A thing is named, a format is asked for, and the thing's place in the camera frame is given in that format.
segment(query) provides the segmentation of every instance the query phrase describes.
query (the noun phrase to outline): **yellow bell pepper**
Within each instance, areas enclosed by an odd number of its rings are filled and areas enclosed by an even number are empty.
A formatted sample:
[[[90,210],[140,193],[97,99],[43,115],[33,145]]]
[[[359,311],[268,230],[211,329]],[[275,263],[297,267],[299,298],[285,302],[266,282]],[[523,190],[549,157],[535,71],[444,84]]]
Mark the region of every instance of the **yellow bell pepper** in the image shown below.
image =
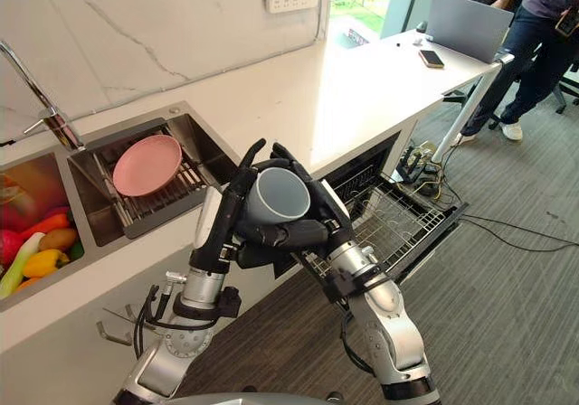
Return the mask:
[[[25,277],[44,277],[69,262],[69,258],[57,249],[44,250],[31,256],[24,265]]]

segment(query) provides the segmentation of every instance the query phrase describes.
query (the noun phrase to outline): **dishwasher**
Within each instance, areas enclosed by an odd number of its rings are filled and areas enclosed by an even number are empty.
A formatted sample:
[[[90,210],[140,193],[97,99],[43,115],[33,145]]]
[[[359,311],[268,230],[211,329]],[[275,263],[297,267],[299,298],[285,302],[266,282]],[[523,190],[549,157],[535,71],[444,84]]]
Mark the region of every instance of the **dishwasher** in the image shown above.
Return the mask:
[[[442,211],[393,182],[384,163],[396,139],[386,139],[325,179],[346,206],[359,246],[371,247],[379,259],[374,273],[400,283],[456,229],[467,204]],[[302,264],[325,283],[330,271],[325,260],[308,255]]]

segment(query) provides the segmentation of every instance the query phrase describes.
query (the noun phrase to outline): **jeans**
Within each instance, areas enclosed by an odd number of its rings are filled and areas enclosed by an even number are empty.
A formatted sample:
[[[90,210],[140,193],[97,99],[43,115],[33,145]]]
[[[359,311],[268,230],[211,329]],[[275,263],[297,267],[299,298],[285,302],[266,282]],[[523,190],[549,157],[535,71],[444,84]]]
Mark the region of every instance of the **jeans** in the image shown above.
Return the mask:
[[[518,8],[503,43],[503,47],[515,56],[515,60],[503,67],[472,117],[462,128],[461,134],[473,136],[482,129],[513,81],[531,62],[540,43],[538,55],[530,69],[522,73],[517,96],[505,108],[501,121],[507,125],[517,123],[523,114],[549,96],[579,55],[579,31],[565,38],[555,30],[556,23],[554,19],[531,14],[523,6]]]

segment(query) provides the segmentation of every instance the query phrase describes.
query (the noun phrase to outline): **faucet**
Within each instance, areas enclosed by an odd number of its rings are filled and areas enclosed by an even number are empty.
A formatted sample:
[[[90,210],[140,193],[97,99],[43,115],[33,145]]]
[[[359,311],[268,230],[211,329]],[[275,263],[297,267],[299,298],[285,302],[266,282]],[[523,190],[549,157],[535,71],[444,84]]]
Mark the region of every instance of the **faucet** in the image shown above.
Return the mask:
[[[8,62],[10,62],[14,70],[18,75],[20,75],[20,78],[24,80],[30,90],[33,91],[36,98],[38,98],[38,100],[40,100],[44,105],[44,109],[38,113],[38,118],[40,120],[31,127],[28,127],[24,133],[28,134],[40,124],[44,123],[68,150],[84,150],[85,147],[81,141],[81,136],[79,136],[69,118],[60,111],[50,99],[48,99],[38,83],[34,80],[31,73],[26,69],[26,66],[24,66],[14,51],[12,51],[10,45],[5,41],[0,41],[0,52],[5,56]]]

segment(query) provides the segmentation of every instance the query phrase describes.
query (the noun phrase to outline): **gray mug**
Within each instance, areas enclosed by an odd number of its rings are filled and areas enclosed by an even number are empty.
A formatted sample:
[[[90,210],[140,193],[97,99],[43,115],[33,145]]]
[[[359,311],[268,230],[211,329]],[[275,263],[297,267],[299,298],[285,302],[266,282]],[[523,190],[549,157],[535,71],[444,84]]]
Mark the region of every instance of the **gray mug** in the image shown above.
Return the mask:
[[[301,218],[309,209],[308,188],[294,173],[272,167],[257,175],[245,201],[245,219],[277,224]]]

